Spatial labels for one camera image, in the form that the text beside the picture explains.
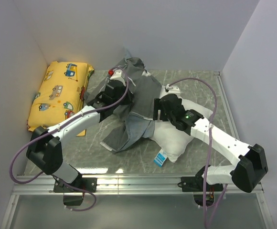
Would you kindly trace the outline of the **white pillow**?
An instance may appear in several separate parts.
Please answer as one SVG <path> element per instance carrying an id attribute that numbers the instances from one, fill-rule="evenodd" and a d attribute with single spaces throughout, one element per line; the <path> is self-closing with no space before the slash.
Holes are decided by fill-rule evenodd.
<path id="1" fill-rule="evenodd" d="M 207 119 L 213 114 L 210 109 L 191 100 L 182 99 L 182 105 L 186 110 L 195 110 Z M 166 153 L 168 159 L 174 163 L 185 152 L 187 145 L 194 137 L 177 130 L 170 122 L 156 120 L 154 133 L 150 139 L 155 141 Z"/>

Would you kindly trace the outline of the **blue-grey pillowcase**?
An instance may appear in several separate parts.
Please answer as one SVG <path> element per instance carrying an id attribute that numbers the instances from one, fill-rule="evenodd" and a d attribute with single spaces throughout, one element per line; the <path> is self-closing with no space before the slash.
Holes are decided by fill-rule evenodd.
<path id="1" fill-rule="evenodd" d="M 113 129 L 101 142 L 112 153 L 126 150 L 142 137 L 153 136 L 154 99 L 159 97 L 162 89 L 160 82 L 146 70 L 143 61 L 124 50 L 124 58 L 116 66 L 127 73 L 133 100 L 131 104 L 120 105 L 113 111 L 123 124 Z"/>

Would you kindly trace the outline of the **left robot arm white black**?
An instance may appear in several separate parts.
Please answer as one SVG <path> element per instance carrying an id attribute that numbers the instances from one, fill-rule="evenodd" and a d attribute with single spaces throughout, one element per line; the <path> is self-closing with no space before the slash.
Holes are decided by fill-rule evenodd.
<path id="1" fill-rule="evenodd" d="M 27 158 L 43 173 L 63 181 L 71 192 L 81 189 L 82 174 L 64 161 L 63 146 L 80 132 L 111 116 L 118 106 L 130 104 L 133 96 L 128 88 L 128 83 L 110 80 L 105 89 L 75 115 L 47 129 L 36 128 Z"/>

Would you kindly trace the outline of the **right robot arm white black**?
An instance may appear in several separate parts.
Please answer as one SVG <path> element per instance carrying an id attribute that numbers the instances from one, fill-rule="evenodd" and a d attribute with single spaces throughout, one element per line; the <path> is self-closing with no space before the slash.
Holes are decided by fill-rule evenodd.
<path id="1" fill-rule="evenodd" d="M 224 156 L 229 166 L 205 165 L 190 183 L 193 192 L 206 191 L 219 184 L 234 184 L 241 191 L 250 193 L 268 172 L 264 148 L 241 142 L 205 117 L 208 109 L 193 102 L 183 102 L 175 94 L 167 94 L 154 100 L 152 136 L 165 153 L 163 158 L 171 162 L 184 153 L 187 145 L 198 139 Z"/>

